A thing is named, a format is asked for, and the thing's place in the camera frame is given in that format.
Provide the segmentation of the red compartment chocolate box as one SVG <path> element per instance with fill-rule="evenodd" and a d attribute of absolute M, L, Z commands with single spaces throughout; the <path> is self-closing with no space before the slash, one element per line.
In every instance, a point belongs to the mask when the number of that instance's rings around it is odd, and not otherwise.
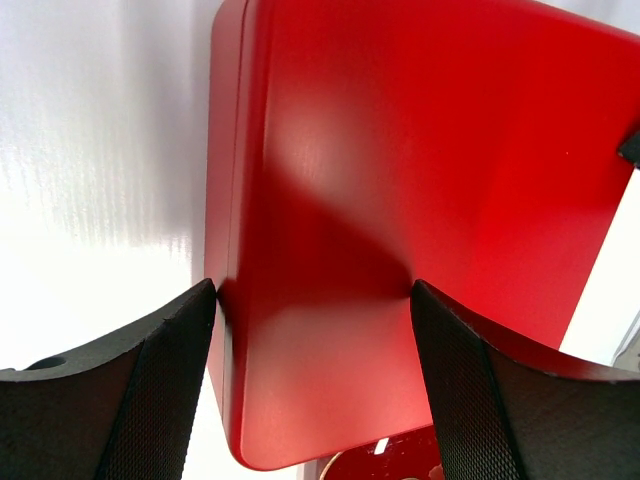
<path fill-rule="evenodd" d="M 204 274 L 216 287 L 216 312 L 208 369 L 230 452 L 234 451 L 232 330 L 226 322 L 222 294 L 230 251 L 237 103 L 246 7 L 245 1 L 222 2 L 214 16 L 210 35 Z"/>

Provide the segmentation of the red box lid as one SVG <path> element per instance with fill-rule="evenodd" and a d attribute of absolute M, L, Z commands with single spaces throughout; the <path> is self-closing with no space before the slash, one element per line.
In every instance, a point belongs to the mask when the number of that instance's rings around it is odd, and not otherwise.
<path fill-rule="evenodd" d="M 558 347 L 632 175 L 637 35 L 537 1 L 245 1 L 223 308 L 235 459 L 427 424 L 423 279 Z"/>

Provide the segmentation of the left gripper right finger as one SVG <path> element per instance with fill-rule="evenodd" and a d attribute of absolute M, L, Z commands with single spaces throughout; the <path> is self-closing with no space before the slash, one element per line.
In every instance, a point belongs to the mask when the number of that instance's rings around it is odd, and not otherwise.
<path fill-rule="evenodd" d="M 635 479 L 639 376 L 543 345 L 425 281 L 410 295 L 448 479 Z"/>

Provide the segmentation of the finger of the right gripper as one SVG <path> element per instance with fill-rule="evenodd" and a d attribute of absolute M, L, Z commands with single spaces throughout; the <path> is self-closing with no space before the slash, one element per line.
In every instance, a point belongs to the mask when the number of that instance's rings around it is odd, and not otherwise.
<path fill-rule="evenodd" d="M 630 135 L 618 147 L 617 154 L 634 167 L 640 167 L 640 131 Z"/>

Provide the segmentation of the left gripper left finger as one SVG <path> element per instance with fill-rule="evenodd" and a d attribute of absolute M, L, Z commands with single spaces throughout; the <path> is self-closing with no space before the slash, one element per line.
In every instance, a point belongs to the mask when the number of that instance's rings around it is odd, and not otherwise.
<path fill-rule="evenodd" d="M 215 312 L 204 279 L 89 343 L 2 370 L 2 478 L 181 478 Z"/>

